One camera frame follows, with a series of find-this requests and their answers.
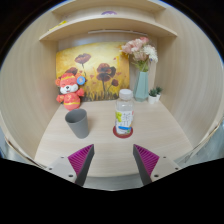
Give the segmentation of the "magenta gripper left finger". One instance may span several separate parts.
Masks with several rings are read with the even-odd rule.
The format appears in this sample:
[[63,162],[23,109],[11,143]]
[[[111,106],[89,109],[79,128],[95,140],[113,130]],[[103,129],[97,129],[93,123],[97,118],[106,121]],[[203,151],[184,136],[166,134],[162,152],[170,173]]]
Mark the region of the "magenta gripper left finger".
[[79,186],[83,186],[94,156],[94,145],[88,145],[70,156],[60,156],[46,170]]

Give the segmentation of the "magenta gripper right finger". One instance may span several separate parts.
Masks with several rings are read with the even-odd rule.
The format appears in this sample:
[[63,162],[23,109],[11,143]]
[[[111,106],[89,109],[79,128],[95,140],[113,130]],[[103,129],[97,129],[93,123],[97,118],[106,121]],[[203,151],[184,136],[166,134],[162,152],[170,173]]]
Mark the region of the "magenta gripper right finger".
[[180,170],[180,167],[166,155],[156,155],[137,144],[133,145],[133,156],[143,185],[148,185]]

